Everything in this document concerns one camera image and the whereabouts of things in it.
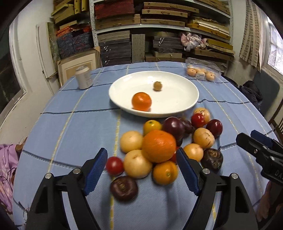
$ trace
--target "can top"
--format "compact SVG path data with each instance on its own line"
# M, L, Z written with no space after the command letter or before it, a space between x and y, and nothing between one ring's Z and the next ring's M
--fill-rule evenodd
M76 71L82 70L84 68L87 68L87 65L80 66L79 68L76 69Z

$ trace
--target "patterned curtain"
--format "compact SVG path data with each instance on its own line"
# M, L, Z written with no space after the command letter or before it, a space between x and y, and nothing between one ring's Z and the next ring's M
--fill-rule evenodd
M246 23L239 56L260 71L259 47L260 31L257 6L251 0L246 0Z

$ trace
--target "blue tablecloth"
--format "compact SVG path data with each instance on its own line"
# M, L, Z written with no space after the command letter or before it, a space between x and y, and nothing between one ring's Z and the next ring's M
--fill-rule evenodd
M211 118L222 122L223 133L213 145L224 156L220 173L226 176L237 173L252 204L256 204L267 180L260 175L261 167L254 157L235 143L238 133L250 134L254 129L276 139L256 108L220 76L215 82L208 82L189 77L184 63L135 63L92 71L94 84L87 90L78 89L73 77L48 102L28 136L16 171L13 197L16 224L24 223L23 210L18 202L25 208L31 206L47 172L55 176L68 174L73 168L94 158L101 147L107 149L109 157L115 153L124 158L119 149L120 136L129 130L142 132L142 126L148 119L121 111L110 101L108 90L115 80L126 74L148 70L179 74L197 86L200 92L197 104L181 115L190 119L196 107L205 107L210 111ZM185 139L182 146L188 143L191 143L191 138ZM197 199L188 190L180 172L173 184L164 187L154 185L151 176L138 180L139 195L130 204L113 200L110 183L107 172L103 172L95 190L87 196L102 230L182 229ZM71 229L77 229L66 193L63 193L63 198L69 225ZM213 227L219 199L220 193L217 193L207 229Z

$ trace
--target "blue gripper pad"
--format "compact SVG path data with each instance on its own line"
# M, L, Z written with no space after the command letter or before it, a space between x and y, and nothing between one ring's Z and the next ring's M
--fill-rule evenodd
M95 162L85 178L84 193L87 196L90 192L94 191L97 182L104 170L108 158L107 150L101 148L95 157Z
M189 190L193 192L196 196L198 196L201 192L200 188L198 187L198 177L189 163L188 156L182 148L179 148L177 150L176 158L177 164L179 165L179 168L185 179L185 182L187 183Z
M273 146L273 143L272 143L272 140L265 136L264 134L256 131L256 130L253 130L251 133L250 133L250 137L257 140L258 142L262 143L263 145L265 145L266 147L268 148L272 148Z

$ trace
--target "black cord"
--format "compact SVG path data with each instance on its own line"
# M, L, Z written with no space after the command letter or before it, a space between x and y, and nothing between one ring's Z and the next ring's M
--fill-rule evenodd
M5 181L5 180L8 180L9 172L10 172L11 170L13 170L13 169L16 169L16 168L13 167L13 168L11 168L11 169L7 172L7 178L4 177L4 176L0 176L0 178L1 178L1 177L5 178L4 180L2 180L2 184L4 184L4 181Z

